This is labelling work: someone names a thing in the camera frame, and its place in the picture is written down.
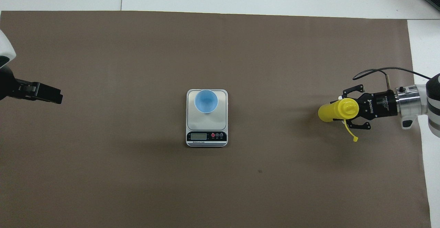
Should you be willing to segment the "brown paper table mat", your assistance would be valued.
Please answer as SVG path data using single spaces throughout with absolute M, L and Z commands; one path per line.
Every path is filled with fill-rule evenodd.
M 353 142 L 318 108 L 411 68 L 406 20 L 3 11 L 19 79 L 0 101 L 0 228 L 429 228 L 418 126 Z M 190 89 L 228 93 L 228 143 L 186 144 Z

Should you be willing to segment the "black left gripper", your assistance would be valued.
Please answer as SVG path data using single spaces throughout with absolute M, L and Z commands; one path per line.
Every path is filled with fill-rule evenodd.
M 40 82 L 16 79 L 12 70 L 5 65 L 0 69 L 0 100 L 16 97 L 30 101 L 45 101 L 61 104 L 61 90 Z

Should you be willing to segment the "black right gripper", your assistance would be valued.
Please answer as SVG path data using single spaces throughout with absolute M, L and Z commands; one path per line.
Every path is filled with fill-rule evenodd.
M 364 92 L 363 85 L 356 85 L 351 88 L 345 89 L 342 91 L 342 95 L 338 96 L 337 100 L 331 101 L 334 103 L 338 100 L 342 100 L 344 98 L 348 98 L 348 95 L 352 92 Z M 395 97 L 395 92 L 393 90 L 387 90 L 383 92 L 377 93 L 364 93 L 357 98 L 357 103 L 359 106 L 359 112 L 357 114 L 358 117 L 362 117 L 367 120 L 363 124 L 353 123 L 353 120 L 356 120 L 358 117 L 352 119 L 340 119 L 333 118 L 333 121 L 340 120 L 343 123 L 346 123 L 348 128 L 352 129 L 361 129 L 361 130 L 370 130 L 371 124 L 370 121 L 380 117 L 392 117 L 398 115 L 397 101 Z

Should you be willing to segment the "silver digital kitchen scale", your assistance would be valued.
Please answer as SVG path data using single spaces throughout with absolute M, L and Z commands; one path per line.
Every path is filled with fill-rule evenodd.
M 208 89 L 218 97 L 218 106 L 211 113 L 201 113 L 194 105 L 196 94 L 203 89 L 190 89 L 186 94 L 186 144 L 193 148 L 222 148 L 228 143 L 228 93 L 224 89 Z

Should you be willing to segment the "light blue plastic cup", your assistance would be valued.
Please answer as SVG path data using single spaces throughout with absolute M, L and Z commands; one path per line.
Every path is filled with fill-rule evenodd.
M 201 113 L 211 113 L 218 106 L 218 97 L 211 90 L 200 90 L 194 98 L 194 105 Z

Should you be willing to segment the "yellow squeeze bottle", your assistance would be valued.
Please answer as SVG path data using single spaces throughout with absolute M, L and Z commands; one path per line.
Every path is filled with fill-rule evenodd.
M 351 132 L 348 121 L 354 119 L 359 110 L 359 105 L 354 99 L 342 98 L 333 103 L 322 105 L 318 109 L 318 117 L 323 122 L 332 122 L 335 119 L 342 120 L 347 132 L 353 137 L 353 141 L 357 142 L 358 137 Z

